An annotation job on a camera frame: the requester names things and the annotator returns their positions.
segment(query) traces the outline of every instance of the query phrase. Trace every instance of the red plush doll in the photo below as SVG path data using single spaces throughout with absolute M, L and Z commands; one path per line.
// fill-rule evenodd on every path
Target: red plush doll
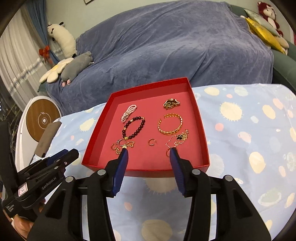
M 258 2 L 258 9 L 259 14 L 261 14 L 263 18 L 277 30 L 279 35 L 283 37 L 284 34 L 279 30 L 279 24 L 276 22 L 276 12 L 274 11 L 274 8 L 265 2 Z

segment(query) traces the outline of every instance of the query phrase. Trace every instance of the screw head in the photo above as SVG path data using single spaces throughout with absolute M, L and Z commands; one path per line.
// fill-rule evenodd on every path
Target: screw head
M 104 169 L 98 170 L 98 175 L 102 176 L 105 174 L 106 174 L 106 170 L 104 170 Z
M 194 175 L 199 175 L 199 174 L 200 174 L 200 170 L 198 170 L 198 169 L 193 169 L 193 170 L 192 170 L 192 174 L 194 174 Z
M 228 181 L 228 182 L 231 182 L 233 180 L 233 177 L 230 176 L 230 175 L 226 175 L 225 180 Z
M 66 177 L 66 182 L 70 183 L 74 180 L 74 178 L 72 176 L 68 176 Z

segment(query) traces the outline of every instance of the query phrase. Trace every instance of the gold chain bracelet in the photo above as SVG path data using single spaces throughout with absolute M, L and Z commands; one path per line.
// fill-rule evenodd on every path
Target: gold chain bracelet
M 173 131 L 163 131 L 161 128 L 160 128 L 160 123 L 161 123 L 161 119 L 159 119 L 159 122 L 158 122 L 158 130 L 161 134 L 164 134 L 164 135 L 173 135 L 175 133 L 177 133 L 178 131 L 180 131 L 182 125 L 183 125 L 183 119 L 180 115 L 178 114 L 174 114 L 174 113 L 171 113 L 171 114 L 166 114 L 164 115 L 164 118 L 168 118 L 168 117 L 178 117 L 181 121 L 180 123 L 180 126 L 176 129 L 176 130 L 173 130 Z

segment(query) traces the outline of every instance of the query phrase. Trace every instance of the white appliance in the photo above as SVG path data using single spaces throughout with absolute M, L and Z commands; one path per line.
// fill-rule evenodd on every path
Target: white appliance
M 61 116 L 59 107 L 49 97 L 37 96 L 29 101 L 17 130 L 15 165 L 18 172 L 29 165 L 47 125 Z

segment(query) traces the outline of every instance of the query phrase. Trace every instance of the blue curtain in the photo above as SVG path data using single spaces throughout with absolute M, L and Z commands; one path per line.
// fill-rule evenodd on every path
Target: blue curtain
M 35 26 L 44 45 L 48 45 L 47 19 L 46 19 L 46 1 L 45 0 L 28 0 L 26 3 L 27 10 L 33 25 Z M 59 62 L 58 57 L 50 50 L 49 56 L 54 64 Z

